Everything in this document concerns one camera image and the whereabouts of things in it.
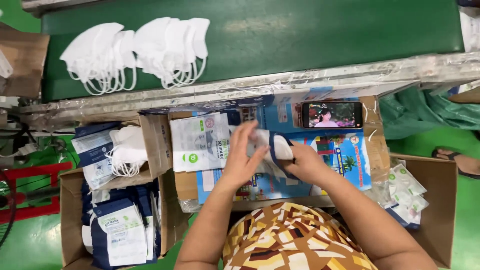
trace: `smartphone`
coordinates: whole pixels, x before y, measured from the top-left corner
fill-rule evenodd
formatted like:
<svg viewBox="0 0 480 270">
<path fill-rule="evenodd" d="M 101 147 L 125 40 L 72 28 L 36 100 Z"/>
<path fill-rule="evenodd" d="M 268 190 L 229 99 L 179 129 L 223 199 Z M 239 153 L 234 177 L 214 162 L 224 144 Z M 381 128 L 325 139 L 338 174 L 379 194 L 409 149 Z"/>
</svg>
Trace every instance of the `smartphone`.
<svg viewBox="0 0 480 270">
<path fill-rule="evenodd" d="M 359 101 L 306 102 L 301 108 L 304 128 L 362 128 L 362 105 Z"/>
</svg>

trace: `sandal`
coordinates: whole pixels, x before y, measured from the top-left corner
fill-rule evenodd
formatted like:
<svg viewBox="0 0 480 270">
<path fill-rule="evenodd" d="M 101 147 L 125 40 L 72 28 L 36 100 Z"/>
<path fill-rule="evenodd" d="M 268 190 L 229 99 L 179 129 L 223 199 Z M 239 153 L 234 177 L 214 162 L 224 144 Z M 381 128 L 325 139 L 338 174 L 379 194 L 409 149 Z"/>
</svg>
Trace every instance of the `sandal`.
<svg viewBox="0 0 480 270">
<path fill-rule="evenodd" d="M 432 152 L 432 157 L 433 157 L 433 158 L 436 158 L 436 159 L 444 160 L 444 159 L 439 158 L 439 157 L 437 156 L 437 155 L 439 155 L 439 154 L 440 154 L 440 153 L 438 153 L 438 150 L 435 149 L 435 150 Z M 453 152 L 453 153 L 451 153 L 450 155 L 446 155 L 446 154 L 440 154 L 440 155 L 447 156 L 449 160 L 455 161 L 454 157 L 456 157 L 456 156 L 458 156 L 458 155 L 463 155 L 463 154 L 462 154 L 462 153 L 458 153 L 458 152 Z M 480 180 L 480 175 L 464 172 L 464 171 L 462 171 L 460 168 L 458 168 L 458 174 L 463 175 L 463 176 L 466 176 L 466 177 L 469 177 L 469 178 L 472 178 L 472 179 Z"/>
</svg>

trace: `patterned shirt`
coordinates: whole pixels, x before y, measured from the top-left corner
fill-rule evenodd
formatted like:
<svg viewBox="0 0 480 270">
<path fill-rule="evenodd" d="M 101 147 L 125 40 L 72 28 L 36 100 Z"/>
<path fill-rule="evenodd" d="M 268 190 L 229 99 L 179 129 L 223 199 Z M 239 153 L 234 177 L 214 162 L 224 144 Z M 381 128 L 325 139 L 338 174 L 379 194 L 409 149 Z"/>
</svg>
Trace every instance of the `patterned shirt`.
<svg viewBox="0 0 480 270">
<path fill-rule="evenodd" d="M 319 208 L 277 203 L 230 230 L 225 270 L 377 270 L 345 228 Z"/>
</svg>

